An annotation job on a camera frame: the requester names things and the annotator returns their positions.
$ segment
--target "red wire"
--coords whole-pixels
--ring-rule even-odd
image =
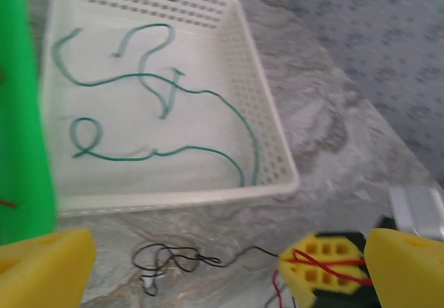
[[[8,202],[7,200],[0,199],[0,205],[5,205],[9,207],[17,207],[17,204]]]
[[[280,295],[280,290],[279,290],[279,287],[278,287],[278,275],[279,275],[278,270],[273,272],[273,277],[272,277],[273,287],[275,288],[275,291],[276,291],[276,294],[277,294],[277,298],[279,300],[279,308],[283,308],[284,305],[282,304],[282,296]]]
[[[295,263],[300,263],[301,261],[297,258],[296,255],[301,255],[302,257],[304,257],[311,265],[316,265],[319,268],[323,269],[325,272],[334,275],[336,277],[338,277],[339,279],[344,279],[344,280],[350,280],[352,282],[357,282],[361,285],[364,286],[372,286],[373,282],[370,278],[356,278],[353,277],[351,275],[345,275],[343,273],[339,273],[336,272],[335,270],[332,270],[331,268],[328,267],[328,265],[358,265],[361,263],[361,261],[363,259],[356,259],[356,260],[345,260],[345,261],[338,261],[338,262],[327,262],[327,263],[321,263],[320,261],[318,261],[317,259],[314,259],[312,256],[304,253],[303,251],[297,250],[295,249],[293,251],[293,258]]]

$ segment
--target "white plastic basket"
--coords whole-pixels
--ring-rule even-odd
[[[158,100],[137,78],[99,87],[69,82],[56,67],[53,45],[75,28],[83,31],[66,43],[61,56],[79,80],[100,80],[135,73],[141,55],[167,36],[166,29],[136,32],[125,56],[113,57],[132,28],[167,23],[175,40],[149,58],[154,74],[173,78],[172,67],[185,73],[178,84],[219,93],[246,118],[259,146],[257,184],[253,142],[239,117],[209,94],[176,93],[176,104],[159,119]],[[170,86],[149,80],[167,98]],[[298,186],[298,174],[282,132],[273,98],[238,0],[51,0],[44,45],[42,110],[51,166],[62,214],[126,212],[150,207],[208,203],[283,194]],[[143,156],[156,148],[184,145],[214,148],[242,168],[246,185],[229,161],[214,154],[186,151],[141,162],[109,162],[84,155],[69,138],[79,117],[103,128],[97,153],[114,157]],[[88,145],[91,127],[80,129]]]

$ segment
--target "gray marble countertop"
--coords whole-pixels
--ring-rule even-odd
[[[143,242],[162,242],[195,246],[226,261],[249,245],[279,253],[315,230],[367,233],[382,214],[390,214],[390,185],[432,181],[280,0],[241,2],[301,175],[299,191],[224,205],[60,220],[60,229],[86,227],[95,237],[97,260],[82,308],[263,307],[273,295],[276,267],[266,255],[250,253],[225,269],[171,270],[159,280],[159,296],[151,298],[142,291],[131,252]],[[38,48],[46,4],[29,0]]]

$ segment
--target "green plastic object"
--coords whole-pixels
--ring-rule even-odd
[[[56,208],[26,0],[0,0],[0,245],[52,232]]]

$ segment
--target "green string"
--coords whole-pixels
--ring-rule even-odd
[[[96,128],[95,138],[92,140],[91,144],[86,147],[84,147],[80,144],[80,142],[77,138],[77,133],[76,133],[77,125],[83,121],[92,123],[92,125]],[[227,159],[229,162],[231,162],[234,167],[236,167],[237,171],[239,172],[239,186],[245,187],[245,178],[244,178],[244,173],[243,173],[241,167],[230,156],[226,155],[224,152],[214,150],[212,148],[207,148],[207,147],[202,147],[202,146],[183,146],[183,147],[177,148],[174,151],[164,152],[164,153],[161,153],[156,148],[154,148],[148,155],[145,155],[144,157],[108,157],[106,155],[98,154],[98,153],[95,153],[92,151],[97,145],[100,144],[102,136],[103,136],[103,130],[102,130],[102,126],[100,125],[100,123],[90,117],[80,117],[80,118],[72,121],[71,125],[69,126],[69,136],[71,137],[71,141],[73,142],[74,146],[80,150],[80,152],[73,155],[74,158],[88,154],[93,157],[97,157],[98,159],[107,160],[107,161],[138,162],[138,161],[144,161],[144,160],[151,159],[152,157],[155,157],[155,156],[169,157],[171,155],[179,154],[179,153],[187,151],[187,150],[197,150],[197,151],[216,153],[218,155],[223,156],[225,159]]]
[[[186,93],[190,93],[190,94],[211,94],[213,96],[216,96],[218,99],[220,99],[224,104],[226,104],[242,121],[242,123],[245,125],[248,133],[250,134],[250,137],[253,141],[253,149],[254,149],[254,158],[255,158],[255,164],[254,164],[254,169],[253,169],[253,175],[252,175],[252,185],[256,185],[257,183],[257,175],[258,175],[258,171],[259,171],[259,146],[258,146],[258,142],[257,142],[257,138],[253,132],[253,129],[250,127],[250,125],[248,124],[248,122],[246,121],[246,118],[230,103],[228,102],[223,96],[221,96],[220,94],[213,92],[211,90],[208,89],[204,89],[204,90],[200,90],[200,91],[192,91],[190,89],[186,89],[184,87],[179,86],[178,84],[178,80],[180,76],[184,76],[185,74],[182,73],[180,70],[173,68],[173,80],[169,80],[165,77],[159,76],[157,74],[150,74],[150,73],[143,73],[143,70],[145,68],[146,65],[146,61],[148,60],[148,58],[156,51],[159,51],[161,49],[163,49],[165,46],[167,46],[168,44],[170,44],[173,39],[174,39],[174,29],[167,24],[151,24],[151,25],[145,25],[145,26],[140,26],[137,28],[134,28],[130,31],[128,31],[125,36],[123,37],[121,44],[119,45],[118,51],[114,54],[115,57],[122,57],[124,54],[124,51],[128,45],[128,42],[130,40],[130,38],[137,32],[140,31],[142,29],[145,28],[149,28],[149,27],[167,27],[169,29],[169,35],[167,37],[167,39],[161,43],[159,46],[155,47],[154,49],[151,49],[149,51],[147,51],[141,58],[141,60],[139,61],[139,73],[137,74],[124,74],[124,75],[120,75],[120,76],[115,76],[115,77],[111,77],[111,78],[107,78],[107,79],[103,79],[103,80],[97,80],[94,82],[89,82],[89,83],[84,83],[84,82],[80,82],[79,80],[77,80],[76,78],[74,78],[70,73],[68,68],[66,68],[62,58],[60,57],[60,51],[61,48],[63,47],[64,44],[66,44],[69,40],[72,40],[74,37],[76,37],[81,31],[81,28],[75,28],[70,34],[60,38],[54,45],[53,48],[51,50],[51,54],[53,57],[53,60],[55,62],[56,67],[60,70],[60,72],[63,74],[63,76],[65,78],[67,78],[69,81],[71,81],[72,83],[79,85],[79,86],[83,86],[83,87],[96,87],[99,85],[104,85],[107,83],[112,83],[114,81],[118,81],[124,78],[131,78],[131,77],[138,77],[140,83],[151,93],[153,93],[160,101],[160,104],[162,106],[162,114],[160,116],[161,119],[164,119],[167,117],[167,115],[171,112],[172,108],[173,108],[173,104],[174,104],[174,99],[175,99],[175,94],[176,94],[176,90],[180,89],[183,92]],[[163,99],[163,97],[157,93],[154,89],[150,88],[148,84],[146,84],[143,80],[142,77],[151,77],[151,78],[156,78],[158,80],[164,81],[168,84],[171,85],[171,91],[169,94],[169,101],[168,103]],[[78,143],[78,140],[76,139],[76,126],[78,124],[79,121],[89,121],[92,122],[94,124],[94,126],[96,126],[96,130],[98,132],[96,138],[94,139],[94,141],[92,142],[92,144],[88,147],[88,148],[83,148],[80,143]],[[147,155],[146,157],[140,157],[140,158],[113,158],[113,157],[106,157],[104,155],[99,155],[98,153],[94,153],[91,152],[90,150],[92,150],[101,140],[101,126],[100,124],[90,118],[87,117],[83,117],[80,119],[77,119],[75,121],[73,121],[73,123],[71,124],[71,128],[70,128],[70,136],[71,136],[71,140],[74,143],[74,145],[80,150],[79,153],[77,153],[76,155],[74,155],[74,157],[79,157],[81,155],[84,154],[90,154],[93,155],[97,158],[103,159],[103,160],[108,160],[108,161],[142,161],[142,160],[147,160],[150,157],[153,157],[154,155],[160,156],[160,157],[166,157],[166,156],[170,156],[170,155],[175,155],[178,154],[180,152],[183,152],[185,150],[189,150],[189,149],[194,149],[194,150],[200,150],[200,151],[207,151],[207,152],[212,152],[212,153],[216,153],[219,155],[222,155],[223,157],[225,157],[226,159],[228,159],[239,171],[239,176],[240,176],[240,181],[241,181],[241,186],[244,185],[244,174],[243,171],[241,170],[240,166],[228,155],[226,155],[225,153],[222,153],[221,151],[218,150],[214,150],[211,148],[205,148],[205,147],[201,147],[201,146],[184,146],[182,148],[179,148],[178,150],[174,150],[168,153],[159,153],[156,149],[153,150],[152,153],[150,153],[150,155]]]

